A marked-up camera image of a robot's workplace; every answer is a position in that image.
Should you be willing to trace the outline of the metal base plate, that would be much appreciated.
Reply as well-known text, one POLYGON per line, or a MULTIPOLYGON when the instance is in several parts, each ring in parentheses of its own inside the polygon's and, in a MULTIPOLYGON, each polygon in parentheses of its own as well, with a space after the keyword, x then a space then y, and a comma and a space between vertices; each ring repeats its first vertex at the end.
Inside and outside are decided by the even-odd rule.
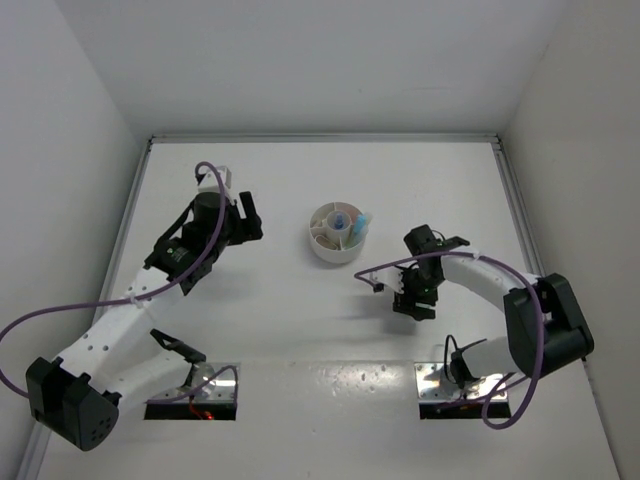
POLYGON ((503 374, 494 373, 459 388, 445 376, 442 362, 415 363, 414 373, 420 406, 480 401, 503 378, 503 374))
POLYGON ((239 380, 239 363, 199 363, 192 367, 182 386, 161 392, 146 404, 169 405, 194 400, 196 403, 235 405, 239 380))

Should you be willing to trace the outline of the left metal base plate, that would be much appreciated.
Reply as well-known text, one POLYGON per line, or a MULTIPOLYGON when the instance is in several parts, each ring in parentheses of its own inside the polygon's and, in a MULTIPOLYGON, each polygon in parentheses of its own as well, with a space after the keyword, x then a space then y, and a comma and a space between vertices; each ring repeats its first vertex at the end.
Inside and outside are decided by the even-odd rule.
POLYGON ((182 386, 161 392, 146 404, 169 405, 194 400, 196 403, 235 405, 239 380, 239 363, 199 363, 192 367, 182 386))

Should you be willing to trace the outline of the yellow highlighter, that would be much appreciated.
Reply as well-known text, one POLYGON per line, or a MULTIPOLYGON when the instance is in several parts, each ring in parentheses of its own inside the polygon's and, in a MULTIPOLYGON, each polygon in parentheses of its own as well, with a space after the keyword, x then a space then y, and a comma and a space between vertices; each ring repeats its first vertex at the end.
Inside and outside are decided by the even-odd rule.
POLYGON ((350 249, 355 243, 355 238, 356 238, 356 234, 351 232, 344 242, 343 249, 344 250, 350 249))

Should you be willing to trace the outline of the right aluminium frame rail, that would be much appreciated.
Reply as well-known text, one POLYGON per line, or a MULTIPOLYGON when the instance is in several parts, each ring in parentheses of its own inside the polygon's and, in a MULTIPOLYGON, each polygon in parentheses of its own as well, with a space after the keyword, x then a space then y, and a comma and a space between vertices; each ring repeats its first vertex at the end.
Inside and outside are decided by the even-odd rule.
POLYGON ((539 323, 543 324, 542 373, 547 375, 588 354, 593 339, 585 327, 584 315, 569 281, 559 274, 544 271, 518 180, 502 142, 492 144, 492 149, 525 266, 542 277, 534 283, 541 314, 535 312, 533 300, 520 282, 499 296, 498 305, 505 309, 510 352, 515 355, 516 362, 525 367, 525 373, 533 371, 537 327, 539 323))

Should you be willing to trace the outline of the back aluminium frame rail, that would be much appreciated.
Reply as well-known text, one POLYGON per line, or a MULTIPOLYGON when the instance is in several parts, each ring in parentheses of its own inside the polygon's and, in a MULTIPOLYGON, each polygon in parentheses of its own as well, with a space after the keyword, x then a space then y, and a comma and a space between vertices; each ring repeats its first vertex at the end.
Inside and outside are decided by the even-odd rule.
POLYGON ((161 134, 151 144, 209 143, 490 143, 500 142, 490 133, 262 133, 262 134, 161 134))

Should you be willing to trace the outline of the white round divided organizer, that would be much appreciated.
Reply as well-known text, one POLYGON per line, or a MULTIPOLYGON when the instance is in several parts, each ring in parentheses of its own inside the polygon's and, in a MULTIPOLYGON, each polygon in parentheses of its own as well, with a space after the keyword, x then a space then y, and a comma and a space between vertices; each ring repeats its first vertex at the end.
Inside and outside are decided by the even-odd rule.
POLYGON ((357 245, 355 248, 348 250, 343 249, 344 242, 349 234, 352 232, 352 226, 345 226, 343 230, 337 231, 332 228, 334 217, 337 212, 341 212, 345 215, 352 217, 364 214, 356 206, 345 202, 330 202, 319 207, 311 216, 309 221, 309 241, 312 251, 323 261, 333 265, 343 265, 354 261, 364 248, 365 240, 357 245), (312 228, 317 220, 322 220, 323 225, 321 228, 312 228), (315 238, 318 235, 324 235, 332 242, 339 245, 339 250, 329 250, 320 246, 315 238))

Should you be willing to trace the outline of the aluminium frame rail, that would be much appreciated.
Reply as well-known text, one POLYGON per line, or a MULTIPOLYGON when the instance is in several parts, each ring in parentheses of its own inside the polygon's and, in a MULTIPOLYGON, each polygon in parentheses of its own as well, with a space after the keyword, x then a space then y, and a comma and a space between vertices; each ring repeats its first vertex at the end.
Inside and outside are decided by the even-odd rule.
POLYGON ((500 142, 490 133, 262 133, 262 134, 161 134, 151 144, 209 143, 490 143, 500 142))
MULTIPOLYGON (((108 300, 112 294, 115 282, 115 276, 119 269, 120 258, 123 251, 123 245, 126 240, 128 229, 131 223, 133 210, 137 202, 139 189, 142 179, 144 177, 148 157, 151 153, 154 137, 148 139, 145 143, 142 154, 138 160, 134 179, 129 190, 127 202, 123 212, 123 216, 119 225, 117 237, 112 250, 112 254, 109 260, 108 268, 100 291, 99 300, 108 300)), ((43 426, 41 423, 36 422, 27 447, 25 448, 24 455, 21 460, 21 464, 16 475, 16 479, 37 479, 39 471, 47 450, 47 445, 51 436, 51 431, 43 426)))
POLYGON ((533 300, 520 282, 499 296, 498 305, 505 309, 510 352, 515 355, 516 362, 525 367, 525 373, 533 371, 537 327, 539 323, 543 324, 542 373, 547 375, 588 354, 593 339, 585 327, 584 315, 569 281, 559 274, 544 271, 518 180, 502 142, 492 144, 492 149, 525 266, 542 277, 534 283, 541 314, 535 312, 533 300))

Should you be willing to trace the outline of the brown white eraser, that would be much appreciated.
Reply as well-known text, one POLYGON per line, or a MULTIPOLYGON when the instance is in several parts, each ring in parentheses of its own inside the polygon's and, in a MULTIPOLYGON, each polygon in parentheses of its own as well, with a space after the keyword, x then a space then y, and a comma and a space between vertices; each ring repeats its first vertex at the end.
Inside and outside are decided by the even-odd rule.
POLYGON ((339 250, 340 247, 338 244, 332 242, 329 238, 327 238, 324 235, 318 235, 315 238, 315 241, 322 246, 323 248, 329 249, 329 250, 339 250))

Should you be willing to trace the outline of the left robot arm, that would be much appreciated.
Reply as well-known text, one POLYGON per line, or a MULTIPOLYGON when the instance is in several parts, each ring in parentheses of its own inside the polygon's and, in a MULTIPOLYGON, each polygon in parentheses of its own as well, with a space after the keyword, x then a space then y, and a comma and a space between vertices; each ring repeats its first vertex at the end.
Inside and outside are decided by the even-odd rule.
POLYGON ((28 367, 33 418, 90 451, 120 415, 184 385, 206 357, 158 330, 157 323, 211 272, 226 247, 262 236, 250 192, 237 200, 198 193, 158 238, 122 304, 107 310, 53 360, 39 357, 28 367))

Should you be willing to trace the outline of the clear blue glue bottle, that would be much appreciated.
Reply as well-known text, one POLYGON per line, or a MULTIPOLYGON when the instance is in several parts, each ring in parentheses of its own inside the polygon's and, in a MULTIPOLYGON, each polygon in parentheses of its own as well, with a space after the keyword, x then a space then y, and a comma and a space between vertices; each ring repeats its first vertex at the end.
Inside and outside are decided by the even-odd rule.
POLYGON ((334 230, 340 231, 340 230, 343 230, 345 226, 346 226, 346 222, 345 222, 344 214, 341 212, 337 212, 334 217, 332 228, 334 230))

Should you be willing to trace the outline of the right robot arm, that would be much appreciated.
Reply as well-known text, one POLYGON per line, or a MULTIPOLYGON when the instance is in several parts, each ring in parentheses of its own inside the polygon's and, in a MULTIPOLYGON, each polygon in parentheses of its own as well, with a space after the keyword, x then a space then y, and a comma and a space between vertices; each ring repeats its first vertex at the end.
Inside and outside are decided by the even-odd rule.
POLYGON ((482 297, 505 316, 505 336, 457 347, 450 355, 447 374, 459 388, 494 373, 531 378, 538 356, 543 378, 593 352, 592 333, 565 277, 512 273, 480 259, 469 241, 439 238, 428 225, 412 229, 404 242, 413 259, 385 276, 394 291, 395 312, 416 321, 433 319, 438 287, 448 281, 482 297))

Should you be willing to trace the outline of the left aluminium frame rail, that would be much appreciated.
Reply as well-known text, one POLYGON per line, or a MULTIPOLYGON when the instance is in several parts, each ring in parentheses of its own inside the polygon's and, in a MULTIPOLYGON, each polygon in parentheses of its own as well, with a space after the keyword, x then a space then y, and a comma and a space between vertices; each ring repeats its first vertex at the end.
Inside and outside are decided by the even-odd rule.
MULTIPOLYGON (((115 282, 115 276, 119 269, 120 258, 123 251, 123 245, 126 240, 128 229, 131 223, 133 210, 137 202, 139 189, 142 179, 144 177, 148 157, 151 153, 154 137, 148 139, 145 143, 142 154, 138 160, 134 179, 129 190, 127 202, 123 212, 123 216, 119 225, 117 237, 112 250, 112 254, 109 260, 108 268, 100 291, 99 300, 108 300, 112 294, 115 282)), ((47 450, 47 445, 51 436, 51 431, 43 426, 41 423, 36 422, 27 447, 25 448, 24 455, 21 460, 21 464, 16 475, 16 479, 37 479, 39 471, 47 450)))

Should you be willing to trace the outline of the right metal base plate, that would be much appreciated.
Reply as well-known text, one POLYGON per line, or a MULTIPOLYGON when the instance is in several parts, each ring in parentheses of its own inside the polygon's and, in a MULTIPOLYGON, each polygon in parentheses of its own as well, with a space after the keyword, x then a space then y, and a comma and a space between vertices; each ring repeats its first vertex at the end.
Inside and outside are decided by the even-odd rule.
POLYGON ((445 376, 442 362, 415 363, 414 373, 420 406, 480 401, 503 378, 503 374, 494 373, 459 388, 445 376))

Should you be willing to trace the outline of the blue highlighter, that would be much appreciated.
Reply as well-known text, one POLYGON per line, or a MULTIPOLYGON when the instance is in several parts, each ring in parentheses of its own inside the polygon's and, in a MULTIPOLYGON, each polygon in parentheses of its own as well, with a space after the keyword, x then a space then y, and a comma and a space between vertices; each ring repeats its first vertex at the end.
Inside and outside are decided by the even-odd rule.
POLYGON ((356 246, 364 241, 368 234, 369 224, 373 219, 370 213, 364 213, 357 216, 352 228, 351 244, 356 246))

